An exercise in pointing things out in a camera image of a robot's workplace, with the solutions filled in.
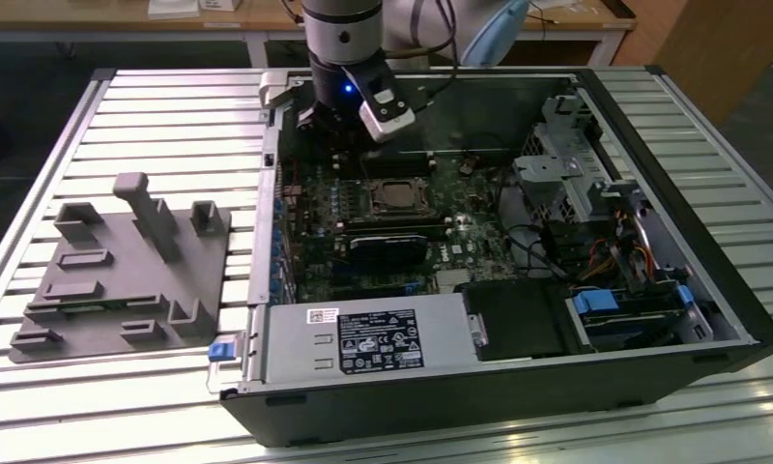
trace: gray plastic post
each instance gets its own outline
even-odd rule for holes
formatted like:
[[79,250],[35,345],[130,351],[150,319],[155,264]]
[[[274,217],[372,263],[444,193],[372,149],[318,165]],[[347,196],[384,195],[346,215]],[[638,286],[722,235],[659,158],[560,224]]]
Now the gray plastic post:
[[180,257],[180,249],[174,238],[174,227],[167,224],[158,211],[147,187],[150,178],[142,172],[126,172],[115,181],[115,196],[130,203],[138,218],[138,228],[152,241],[160,257],[170,263]]
[[71,203],[63,205],[55,219],[55,227],[71,244],[95,242],[91,225],[103,223],[92,203]]

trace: barcode label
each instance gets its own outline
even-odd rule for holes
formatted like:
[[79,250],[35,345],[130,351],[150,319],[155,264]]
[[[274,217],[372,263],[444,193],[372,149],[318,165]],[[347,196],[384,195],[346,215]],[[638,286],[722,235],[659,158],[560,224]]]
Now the barcode label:
[[338,322],[338,308],[323,307],[307,311],[307,324],[324,324]]

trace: motherboard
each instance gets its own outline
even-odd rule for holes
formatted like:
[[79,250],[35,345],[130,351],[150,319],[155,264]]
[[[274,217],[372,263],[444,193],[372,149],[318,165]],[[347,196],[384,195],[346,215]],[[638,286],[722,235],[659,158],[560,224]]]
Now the motherboard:
[[302,303],[451,293],[518,274],[495,213],[502,170],[470,152],[396,157],[288,163]]

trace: warning label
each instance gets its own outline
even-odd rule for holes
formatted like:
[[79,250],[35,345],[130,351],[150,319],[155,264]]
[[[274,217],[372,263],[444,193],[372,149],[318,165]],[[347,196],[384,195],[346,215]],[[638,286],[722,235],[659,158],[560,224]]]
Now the warning label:
[[344,374],[424,367],[415,309],[339,314],[338,333]]

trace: blue latch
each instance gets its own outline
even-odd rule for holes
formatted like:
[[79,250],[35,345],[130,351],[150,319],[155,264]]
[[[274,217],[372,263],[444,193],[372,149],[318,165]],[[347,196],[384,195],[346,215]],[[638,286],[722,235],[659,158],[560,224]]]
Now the blue latch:
[[610,290],[586,290],[574,297],[572,302],[579,314],[590,311],[615,311],[619,309],[616,297]]
[[235,342],[218,342],[210,346],[210,361],[235,361]]
[[679,297],[682,298],[682,303],[684,307],[691,306],[696,300],[694,299],[694,294],[691,293],[691,289],[687,285],[680,285],[676,287],[676,293],[679,293]]

